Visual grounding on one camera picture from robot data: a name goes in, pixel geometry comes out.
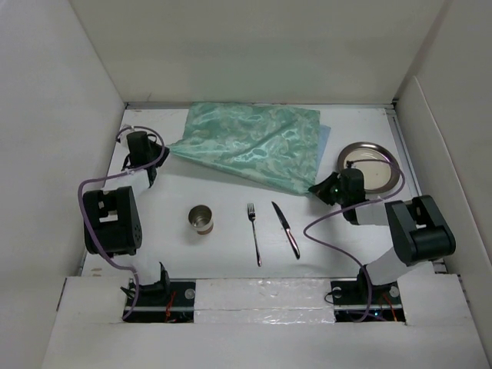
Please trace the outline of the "metal cup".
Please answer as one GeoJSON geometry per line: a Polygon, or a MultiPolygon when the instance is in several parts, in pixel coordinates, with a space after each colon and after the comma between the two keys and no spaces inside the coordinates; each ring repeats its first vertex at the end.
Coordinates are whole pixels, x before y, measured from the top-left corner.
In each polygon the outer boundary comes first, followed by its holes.
{"type": "Polygon", "coordinates": [[[214,227],[213,213],[204,205],[196,205],[188,212],[188,223],[199,235],[209,234],[214,227]]]}

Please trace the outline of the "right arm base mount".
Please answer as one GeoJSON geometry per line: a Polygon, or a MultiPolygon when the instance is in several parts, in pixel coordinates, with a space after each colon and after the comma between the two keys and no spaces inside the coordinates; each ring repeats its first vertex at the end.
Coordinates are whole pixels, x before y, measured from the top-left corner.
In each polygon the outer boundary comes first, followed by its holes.
{"type": "Polygon", "coordinates": [[[335,279],[325,301],[334,309],[337,323],[405,322],[401,293],[397,282],[373,286],[371,295],[367,285],[355,279],[335,279]]]}

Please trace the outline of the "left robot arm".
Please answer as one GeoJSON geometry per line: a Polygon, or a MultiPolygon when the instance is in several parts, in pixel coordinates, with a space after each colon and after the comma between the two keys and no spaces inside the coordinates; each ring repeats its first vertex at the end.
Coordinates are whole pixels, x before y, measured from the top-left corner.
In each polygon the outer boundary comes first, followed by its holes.
{"type": "Polygon", "coordinates": [[[131,272],[133,282],[121,290],[132,307],[151,302],[164,304],[172,292],[163,264],[159,264],[159,278],[140,284],[136,268],[117,264],[114,257],[135,256],[141,247],[143,230],[136,199],[155,184],[169,148],[159,133],[144,126],[123,128],[116,141],[128,149],[121,171],[116,175],[86,179],[78,186],[85,247],[89,254],[101,256],[113,268],[131,272]]]}

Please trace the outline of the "green patterned cloth placemat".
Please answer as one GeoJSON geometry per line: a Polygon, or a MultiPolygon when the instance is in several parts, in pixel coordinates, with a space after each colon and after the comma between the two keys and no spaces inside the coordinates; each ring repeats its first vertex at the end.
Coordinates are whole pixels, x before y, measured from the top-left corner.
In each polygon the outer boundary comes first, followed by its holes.
{"type": "Polygon", "coordinates": [[[331,133],[318,110],[286,105],[194,103],[173,155],[279,191],[314,185],[331,133]]]}

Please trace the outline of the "metal plate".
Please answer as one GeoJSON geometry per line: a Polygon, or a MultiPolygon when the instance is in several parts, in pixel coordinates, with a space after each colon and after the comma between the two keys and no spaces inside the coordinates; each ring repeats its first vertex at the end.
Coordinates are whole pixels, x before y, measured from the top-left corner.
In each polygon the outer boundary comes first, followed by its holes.
{"type": "Polygon", "coordinates": [[[364,175],[364,190],[368,194],[382,194],[393,189],[400,180],[396,158],[384,147],[370,142],[355,142],[341,150],[337,169],[347,167],[349,161],[364,175]]]}

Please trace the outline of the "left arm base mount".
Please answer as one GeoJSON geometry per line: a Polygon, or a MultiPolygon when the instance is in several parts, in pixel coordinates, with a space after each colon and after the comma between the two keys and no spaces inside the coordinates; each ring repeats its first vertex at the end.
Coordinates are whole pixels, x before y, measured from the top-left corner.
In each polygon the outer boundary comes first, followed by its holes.
{"type": "Polygon", "coordinates": [[[195,280],[171,280],[169,292],[144,292],[126,323],[181,324],[194,322],[195,280]]]}

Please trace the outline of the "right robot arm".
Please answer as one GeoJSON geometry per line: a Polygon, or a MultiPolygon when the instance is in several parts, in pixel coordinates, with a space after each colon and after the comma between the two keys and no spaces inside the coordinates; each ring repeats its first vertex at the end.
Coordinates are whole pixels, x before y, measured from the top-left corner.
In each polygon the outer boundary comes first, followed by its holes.
{"type": "Polygon", "coordinates": [[[452,255],[456,241],[436,202],[429,195],[409,201],[369,200],[364,188],[364,174],[356,168],[332,173],[308,191],[328,205],[339,204],[340,213],[352,225],[387,226],[392,246],[377,260],[359,269],[353,287],[341,294],[374,302],[399,277],[422,262],[452,255]]]}

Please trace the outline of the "silver fork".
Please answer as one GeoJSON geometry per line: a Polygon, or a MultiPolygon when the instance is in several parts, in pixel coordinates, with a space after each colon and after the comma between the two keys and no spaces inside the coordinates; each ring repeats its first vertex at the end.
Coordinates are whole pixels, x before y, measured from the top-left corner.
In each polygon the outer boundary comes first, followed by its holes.
{"type": "Polygon", "coordinates": [[[254,208],[253,203],[248,203],[247,212],[248,212],[248,219],[251,222],[251,226],[252,226],[255,253],[256,253],[256,259],[257,259],[257,266],[260,268],[262,266],[262,260],[261,260],[261,253],[260,253],[259,246],[258,246],[258,237],[257,237],[257,232],[256,232],[256,227],[255,227],[256,212],[255,212],[255,208],[254,208]]]}

